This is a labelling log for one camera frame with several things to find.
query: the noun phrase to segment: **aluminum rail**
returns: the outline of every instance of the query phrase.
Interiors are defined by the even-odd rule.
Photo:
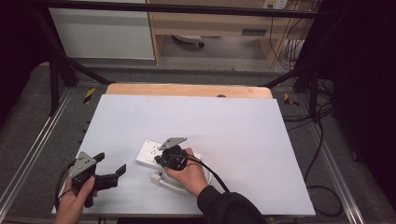
[[[111,11],[141,11],[141,12],[169,12],[169,13],[193,13],[215,14],[235,16],[255,16],[274,18],[302,18],[302,19],[329,19],[336,15],[329,12],[294,11],[282,9],[258,9],[246,7],[205,7],[163,4],[138,4],[138,3],[110,3],[110,2],[86,2],[86,1],[61,1],[61,0],[35,0],[36,6],[52,8],[73,8],[89,10]]]

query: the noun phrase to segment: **electrical outlet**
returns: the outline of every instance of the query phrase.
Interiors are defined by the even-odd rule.
[[[154,160],[156,156],[161,156],[163,154],[163,150],[159,150],[161,145],[161,143],[146,140],[140,148],[139,154],[136,157],[136,162],[149,168],[162,170],[163,168],[161,165]],[[198,158],[198,160],[201,159],[201,155],[198,153],[194,153],[194,156]]]
[[[286,7],[288,0],[276,0],[274,9],[283,9]]]
[[[262,8],[271,9],[271,8],[275,8],[275,5],[276,5],[276,0],[265,0]]]

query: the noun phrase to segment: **black sleeve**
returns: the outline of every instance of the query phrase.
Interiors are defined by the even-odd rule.
[[[198,195],[197,203],[204,213],[205,223],[267,223],[259,209],[238,193],[220,194],[213,186],[207,186]]]

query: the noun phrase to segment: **power strip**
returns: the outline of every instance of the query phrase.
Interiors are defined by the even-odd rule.
[[[158,149],[161,145],[161,143],[146,140],[140,148],[139,154],[137,154],[136,162],[149,168],[163,170],[161,165],[154,160],[154,157],[161,156],[163,154],[163,152]],[[194,156],[199,160],[201,159],[200,154],[194,153]]]

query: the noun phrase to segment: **wall outlet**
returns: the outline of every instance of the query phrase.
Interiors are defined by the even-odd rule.
[[[288,0],[276,0],[274,9],[283,9],[286,7]]]

